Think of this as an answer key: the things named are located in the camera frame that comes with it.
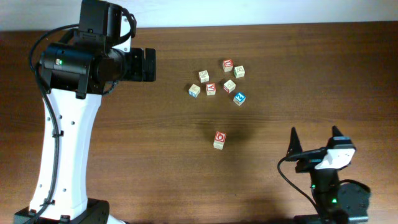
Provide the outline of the wooden shell picture block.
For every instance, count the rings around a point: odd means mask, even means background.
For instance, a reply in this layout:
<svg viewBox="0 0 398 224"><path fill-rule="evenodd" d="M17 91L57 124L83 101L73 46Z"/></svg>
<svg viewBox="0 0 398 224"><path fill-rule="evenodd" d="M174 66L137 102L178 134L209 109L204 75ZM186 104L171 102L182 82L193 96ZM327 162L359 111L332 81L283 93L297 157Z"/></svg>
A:
<svg viewBox="0 0 398 224"><path fill-rule="evenodd" d="M226 133L222 133L217 131L215 134L215 140L213 142L213 147L219 150L223 149L223 146L226 141Z"/></svg>

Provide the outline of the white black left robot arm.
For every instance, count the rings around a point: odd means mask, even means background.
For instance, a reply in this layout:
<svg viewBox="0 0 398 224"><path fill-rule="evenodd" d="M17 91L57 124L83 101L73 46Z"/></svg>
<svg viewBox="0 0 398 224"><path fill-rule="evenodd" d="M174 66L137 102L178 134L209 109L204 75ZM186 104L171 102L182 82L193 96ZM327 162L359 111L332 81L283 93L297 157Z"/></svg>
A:
<svg viewBox="0 0 398 224"><path fill-rule="evenodd" d="M77 24L30 63L45 106L39 178L14 223L116 223L105 200L86 193L91 132L101 100L120 82L154 82L156 52L133 48L137 21L126 8L83 1Z"/></svg>

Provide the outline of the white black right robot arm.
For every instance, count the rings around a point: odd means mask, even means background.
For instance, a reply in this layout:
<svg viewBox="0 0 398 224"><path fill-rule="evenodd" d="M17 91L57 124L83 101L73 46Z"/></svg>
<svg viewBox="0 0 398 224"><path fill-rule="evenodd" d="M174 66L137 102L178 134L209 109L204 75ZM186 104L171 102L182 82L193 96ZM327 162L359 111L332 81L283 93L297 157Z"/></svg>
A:
<svg viewBox="0 0 398 224"><path fill-rule="evenodd" d="M356 180L338 177L338 172L348 167L356 152L350 137L333 126L332 137L325 147L304 151L296 129L290 132L286 153L277 164L282 178L295 190L306 197L316 210L314 215L296 215L294 223L366 223L369 221L368 208L371 189ZM283 162L295 162L296 173L310 174L309 197L282 173Z"/></svg>

